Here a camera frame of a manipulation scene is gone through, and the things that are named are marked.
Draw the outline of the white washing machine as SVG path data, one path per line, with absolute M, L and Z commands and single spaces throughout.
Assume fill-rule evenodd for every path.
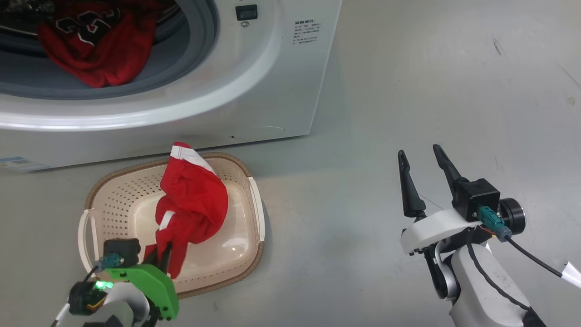
M 157 89 L 112 99 L 0 94 L 0 158 L 50 168 L 309 134 L 342 0 L 214 0 L 205 60 Z M 256 4 L 256 20 L 235 7 Z M 37 36 L 56 0 L 0 0 L 0 28 Z

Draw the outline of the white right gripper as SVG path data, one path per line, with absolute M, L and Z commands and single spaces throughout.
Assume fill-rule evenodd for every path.
M 434 144 L 433 152 L 438 167 L 445 174 L 452 198 L 455 200 L 457 198 L 457 186 L 460 182 L 463 182 L 463 176 L 461 176 L 440 145 Z M 400 244 L 404 254 L 411 254 L 415 250 L 421 250 L 431 244 L 450 238 L 466 228 L 482 224 L 479 220 L 474 222 L 466 221 L 456 210 L 442 210 L 427 217 L 425 215 L 427 206 L 415 188 L 410 174 L 409 161 L 403 150 L 398 152 L 398 168 L 404 216 L 408 218 L 423 218 L 421 221 L 414 222 L 401 234 Z

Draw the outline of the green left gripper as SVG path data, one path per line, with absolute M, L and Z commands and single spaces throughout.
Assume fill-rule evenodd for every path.
M 143 264 L 130 267 L 106 268 L 105 272 L 114 280 L 112 291 L 118 284 L 131 284 L 145 298 L 147 317 L 171 321 L 179 313 L 179 300 L 173 281 L 168 277 L 168 266 L 172 254 L 172 243 L 168 243 L 158 259 L 158 247 L 147 246 Z

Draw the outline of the red basketball jersey with lettering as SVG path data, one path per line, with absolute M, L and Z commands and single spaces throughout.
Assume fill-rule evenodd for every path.
M 89 87 L 119 86 L 143 70 L 164 0 L 56 0 L 37 27 L 48 58 Z

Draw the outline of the beige perforated laundry basket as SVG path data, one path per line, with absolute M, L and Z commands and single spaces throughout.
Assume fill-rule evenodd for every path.
M 228 211 L 220 230 L 201 244 L 189 244 L 180 276 L 174 280 L 179 299 L 198 296 L 240 282 L 258 267 L 265 249 L 264 209 L 250 170 L 226 153 L 203 153 L 202 158 L 224 183 Z M 103 255 L 113 238 L 137 238 L 142 248 L 154 243 L 154 219 L 164 195 L 160 180 L 167 159 L 110 173 L 91 189 L 79 220 L 78 249 L 85 270 Z

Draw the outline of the blue energy label sticker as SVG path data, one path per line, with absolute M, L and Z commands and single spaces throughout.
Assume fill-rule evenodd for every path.
M 50 166 L 29 161 L 22 157 L 0 158 L 0 168 L 15 172 L 31 172 L 35 170 L 50 169 Z

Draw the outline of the grey rubber door gasket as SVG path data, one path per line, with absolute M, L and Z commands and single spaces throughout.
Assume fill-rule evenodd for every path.
M 151 54 L 139 75 L 121 86 L 92 88 L 52 62 L 37 37 L 0 28 L 0 94 L 27 99 L 80 101 L 143 93 L 195 70 L 218 32 L 214 0 L 176 0 L 180 7 L 156 29 Z

